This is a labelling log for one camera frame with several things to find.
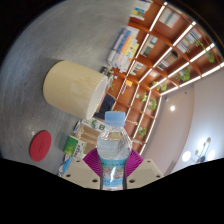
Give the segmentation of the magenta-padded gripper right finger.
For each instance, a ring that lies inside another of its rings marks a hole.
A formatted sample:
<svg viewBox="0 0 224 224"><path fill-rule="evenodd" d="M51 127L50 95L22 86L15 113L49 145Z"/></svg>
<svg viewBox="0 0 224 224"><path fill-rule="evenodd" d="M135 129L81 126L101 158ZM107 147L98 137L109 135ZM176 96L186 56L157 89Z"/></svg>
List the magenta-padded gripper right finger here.
<svg viewBox="0 0 224 224"><path fill-rule="evenodd" d="M163 174L151 159L143 159L135 150L131 151L125 165L127 189L146 186L162 177Z"/></svg>

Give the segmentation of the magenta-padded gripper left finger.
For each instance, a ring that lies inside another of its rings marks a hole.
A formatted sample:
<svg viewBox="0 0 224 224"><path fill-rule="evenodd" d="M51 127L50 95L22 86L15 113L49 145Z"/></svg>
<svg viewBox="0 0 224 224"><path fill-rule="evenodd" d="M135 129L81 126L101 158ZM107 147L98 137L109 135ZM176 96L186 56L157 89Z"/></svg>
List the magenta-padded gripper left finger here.
<svg viewBox="0 0 224 224"><path fill-rule="evenodd" d="M84 188L99 190L101 162L97 149L91 150L83 159L71 162L62 178Z"/></svg>

